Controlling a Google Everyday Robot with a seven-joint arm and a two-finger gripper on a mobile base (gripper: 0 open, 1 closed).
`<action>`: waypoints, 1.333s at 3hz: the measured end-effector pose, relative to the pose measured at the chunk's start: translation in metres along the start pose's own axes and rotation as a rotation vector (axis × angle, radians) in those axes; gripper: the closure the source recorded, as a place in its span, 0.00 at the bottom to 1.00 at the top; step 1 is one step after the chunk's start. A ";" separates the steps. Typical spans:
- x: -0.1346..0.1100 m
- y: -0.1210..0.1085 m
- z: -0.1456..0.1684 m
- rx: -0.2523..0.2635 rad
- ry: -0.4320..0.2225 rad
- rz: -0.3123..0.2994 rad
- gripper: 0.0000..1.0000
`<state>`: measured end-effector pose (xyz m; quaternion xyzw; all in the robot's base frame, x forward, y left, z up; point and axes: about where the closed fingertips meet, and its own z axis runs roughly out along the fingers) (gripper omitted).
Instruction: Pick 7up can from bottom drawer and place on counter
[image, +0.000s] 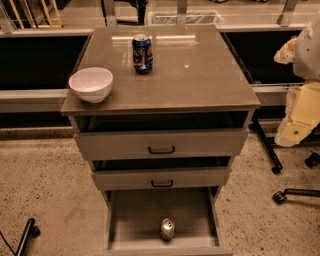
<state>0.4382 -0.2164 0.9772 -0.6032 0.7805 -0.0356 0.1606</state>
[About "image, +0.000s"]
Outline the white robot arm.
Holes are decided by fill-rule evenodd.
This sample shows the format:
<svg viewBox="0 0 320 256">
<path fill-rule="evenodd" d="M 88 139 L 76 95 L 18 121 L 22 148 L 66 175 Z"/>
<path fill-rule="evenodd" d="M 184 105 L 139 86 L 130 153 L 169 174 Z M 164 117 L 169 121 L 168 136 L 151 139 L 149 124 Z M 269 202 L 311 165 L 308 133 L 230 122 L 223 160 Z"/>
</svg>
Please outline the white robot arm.
<svg viewBox="0 0 320 256">
<path fill-rule="evenodd" d="M 285 117 L 275 136 L 277 145 L 292 147 L 320 124 L 320 13 L 276 52 L 274 61 L 292 63 L 293 73 L 304 80 L 287 91 Z"/>
</svg>

